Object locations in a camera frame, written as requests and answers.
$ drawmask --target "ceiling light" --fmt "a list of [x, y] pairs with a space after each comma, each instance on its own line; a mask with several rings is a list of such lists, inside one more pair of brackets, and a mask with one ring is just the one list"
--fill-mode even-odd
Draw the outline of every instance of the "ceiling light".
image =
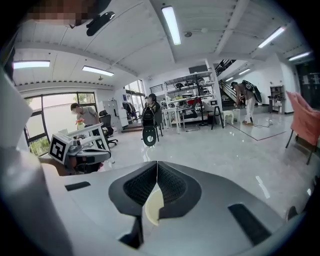
[[250, 70], [250, 68], [246, 69], [245, 71], [242, 71], [241, 73], [239, 73], [239, 75], [242, 75], [242, 74], [248, 72], [249, 70]]
[[175, 45], [181, 45], [181, 39], [179, 35], [179, 29], [177, 25], [177, 20], [174, 12], [174, 8], [172, 6], [162, 8], [162, 12], [166, 23], [168, 24], [173, 43]]
[[296, 59], [300, 59], [300, 58], [302, 58], [302, 57], [308, 56], [309, 54], [310, 54], [310, 51], [309, 51], [309, 52], [302, 53], [302, 54], [299, 54], [299, 55], [297, 55], [297, 56], [291, 57], [291, 58], [289, 59], [289, 61], [291, 62], [291, 61], [294, 61], [294, 60], [296, 60]]
[[47, 68], [50, 66], [50, 61], [49, 60], [44, 60], [44, 61], [33, 61], [33, 60], [28, 60], [28, 61], [16, 61], [13, 63], [13, 69], [24, 69], [24, 68]]
[[114, 73], [111, 73], [109, 71], [105, 71], [105, 70], [94, 68], [94, 67], [90, 67], [90, 66], [84, 66], [82, 70], [83, 71], [93, 72], [93, 73], [98, 73], [98, 74], [109, 76], [109, 77], [112, 77], [114, 75]]
[[262, 43], [258, 45], [259, 48], [264, 47], [268, 43], [270, 43], [273, 39], [275, 39], [277, 36], [282, 34], [282, 32], [285, 31], [283, 27], [279, 27], [272, 35], [270, 35], [266, 40], [264, 40]]

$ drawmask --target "table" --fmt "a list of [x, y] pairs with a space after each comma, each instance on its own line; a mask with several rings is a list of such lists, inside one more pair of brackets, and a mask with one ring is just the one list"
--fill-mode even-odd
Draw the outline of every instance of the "table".
[[[102, 128], [101, 128], [102, 125], [103, 125], [103, 123], [98, 123], [98, 124], [95, 124], [95, 125], [87, 126], [87, 127], [83, 128], [81, 130], [72, 131], [72, 132], [68, 133], [67, 136], [72, 138], [74, 136], [89, 132], [90, 137], [85, 138], [81, 144], [84, 145], [86, 143], [92, 142], [93, 145], [96, 148], [99, 148], [98, 144], [97, 144], [97, 140], [101, 140], [104, 148], [108, 149], [110, 151], [110, 148], [109, 148], [109, 146], [107, 144], [107, 141], [106, 141], [106, 138], [104, 136], [104, 132], [102, 131]], [[93, 135], [92, 132], [94, 130], [98, 130], [99, 135]], [[111, 163], [115, 162], [115, 160], [114, 160], [114, 158], [112, 156], [110, 157], [110, 160], [111, 160]]]
[[162, 113], [164, 114], [165, 127], [168, 129], [168, 122], [167, 122], [167, 118], [166, 118], [166, 113], [171, 113], [171, 112], [174, 112], [174, 118], [176, 120], [176, 133], [180, 134], [180, 117], [179, 117], [179, 114], [178, 114], [178, 108], [177, 107], [171, 107], [171, 108], [162, 110]]

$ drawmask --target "glass window frame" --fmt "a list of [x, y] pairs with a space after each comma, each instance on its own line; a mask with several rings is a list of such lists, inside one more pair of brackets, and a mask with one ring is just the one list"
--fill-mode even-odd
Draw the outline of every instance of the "glass window frame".
[[[98, 112], [98, 109], [97, 109], [97, 100], [96, 100], [96, 94], [92, 91], [70, 91], [70, 92], [59, 92], [59, 93], [49, 93], [49, 94], [41, 94], [41, 95], [35, 95], [35, 96], [32, 96], [32, 97], [25, 97], [24, 99], [27, 100], [27, 99], [33, 99], [33, 98], [39, 98], [41, 97], [41, 110], [39, 111], [35, 111], [32, 113], [31, 117], [34, 117], [34, 116], [38, 116], [38, 115], [41, 115], [41, 118], [42, 118], [42, 125], [43, 125], [43, 130], [44, 130], [44, 133], [42, 134], [38, 134], [36, 136], [33, 136], [33, 137], [29, 137], [29, 134], [28, 134], [28, 129], [27, 127], [25, 126], [23, 131], [24, 131], [24, 136], [25, 136], [25, 140], [26, 140], [26, 143], [28, 145], [28, 147], [30, 147], [30, 144], [38, 139], [41, 139], [43, 137], [46, 137], [48, 142], [49, 142], [49, 145], [50, 145], [50, 138], [49, 138], [49, 135], [48, 135], [48, 131], [47, 131], [47, 126], [46, 126], [46, 121], [45, 121], [45, 116], [44, 116], [44, 100], [43, 100], [43, 97], [45, 96], [52, 96], [52, 95], [66, 95], [66, 94], [76, 94], [76, 99], [77, 99], [77, 103], [81, 106], [81, 107], [94, 107], [95, 111]], [[80, 104], [79, 103], [79, 94], [93, 94], [93, 98], [94, 98], [94, 103], [85, 103], [85, 104]]]

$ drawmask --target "shirt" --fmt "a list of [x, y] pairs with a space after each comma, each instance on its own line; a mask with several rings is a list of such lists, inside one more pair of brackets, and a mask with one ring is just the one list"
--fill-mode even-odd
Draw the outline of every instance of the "shirt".
[[245, 88], [245, 85], [243, 83], [238, 83], [234, 86], [235, 91], [236, 91], [236, 104], [238, 105], [240, 103], [240, 100], [245, 98], [246, 100], [251, 99], [254, 97], [254, 94], [252, 91], [248, 91]]
[[96, 116], [98, 116], [98, 113], [92, 107], [84, 106], [82, 107], [82, 113], [77, 114], [76, 118], [78, 120], [84, 119], [84, 124], [88, 126], [97, 124]]

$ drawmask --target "floor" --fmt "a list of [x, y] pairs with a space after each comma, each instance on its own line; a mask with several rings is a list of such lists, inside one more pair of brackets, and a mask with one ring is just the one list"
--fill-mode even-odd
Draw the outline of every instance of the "floor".
[[254, 115], [256, 124], [203, 126], [200, 130], [176, 133], [176, 128], [165, 129], [160, 142], [147, 147], [142, 132], [117, 134], [118, 145], [111, 148], [115, 163], [106, 162], [104, 168], [119, 169], [145, 161], [168, 161], [234, 181], [272, 207], [285, 218], [289, 207], [298, 212], [306, 204], [313, 178], [320, 165], [313, 155], [306, 165], [309, 151], [291, 140], [292, 115], [260, 113]]

